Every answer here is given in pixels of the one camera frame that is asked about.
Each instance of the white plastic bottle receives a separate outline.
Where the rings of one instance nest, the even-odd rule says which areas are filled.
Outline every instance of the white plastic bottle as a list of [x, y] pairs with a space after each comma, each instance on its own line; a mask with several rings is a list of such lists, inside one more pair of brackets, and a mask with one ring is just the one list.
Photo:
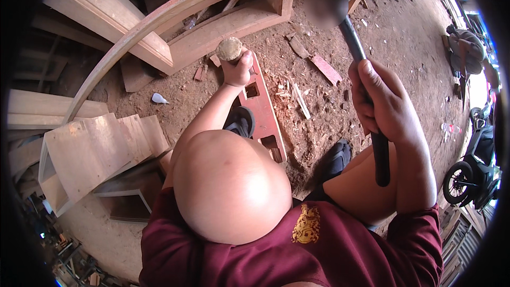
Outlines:
[[443, 124], [441, 124], [441, 129], [442, 129], [443, 131], [447, 131], [447, 132], [455, 133], [455, 134], [462, 133], [462, 129], [461, 129], [461, 128], [459, 128], [459, 127], [458, 127], [458, 126], [456, 126], [456, 125], [448, 124], [448, 123], [443, 123]]

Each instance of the motorcycle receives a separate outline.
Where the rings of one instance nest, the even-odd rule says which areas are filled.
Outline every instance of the motorcycle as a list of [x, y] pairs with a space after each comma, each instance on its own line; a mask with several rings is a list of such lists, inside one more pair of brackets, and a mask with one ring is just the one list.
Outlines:
[[466, 206], [471, 201], [475, 209], [483, 209], [498, 198], [500, 167], [496, 165], [494, 146], [493, 95], [483, 109], [473, 108], [470, 120], [473, 134], [462, 161], [455, 163], [443, 180], [443, 194], [450, 204]]

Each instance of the black hammer handle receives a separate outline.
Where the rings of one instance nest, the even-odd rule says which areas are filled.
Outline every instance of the black hammer handle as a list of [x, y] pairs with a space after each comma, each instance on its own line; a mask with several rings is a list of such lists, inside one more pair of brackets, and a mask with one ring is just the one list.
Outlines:
[[[366, 59], [365, 52], [361, 46], [360, 39], [349, 16], [339, 25], [340, 31], [344, 36], [345, 42], [349, 47], [354, 62], [357, 64]], [[380, 187], [385, 187], [390, 183], [390, 153], [388, 150], [388, 138], [379, 130], [379, 133], [370, 133], [372, 136], [372, 147], [374, 149], [375, 160], [375, 182]]]

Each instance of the maroon shirt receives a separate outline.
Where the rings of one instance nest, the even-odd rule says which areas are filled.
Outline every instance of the maroon shirt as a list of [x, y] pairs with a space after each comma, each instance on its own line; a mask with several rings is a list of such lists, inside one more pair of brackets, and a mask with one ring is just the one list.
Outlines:
[[387, 239], [328, 202], [306, 201], [245, 245], [199, 238], [173, 188], [161, 191], [143, 230], [142, 286], [432, 286], [443, 272], [437, 205], [399, 214]]

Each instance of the hammer head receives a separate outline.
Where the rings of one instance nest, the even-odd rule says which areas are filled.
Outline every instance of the hammer head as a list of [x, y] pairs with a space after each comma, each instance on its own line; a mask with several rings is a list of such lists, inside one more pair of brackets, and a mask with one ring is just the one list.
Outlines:
[[316, 27], [334, 28], [341, 24], [349, 11], [350, 0], [304, 0], [304, 12]]

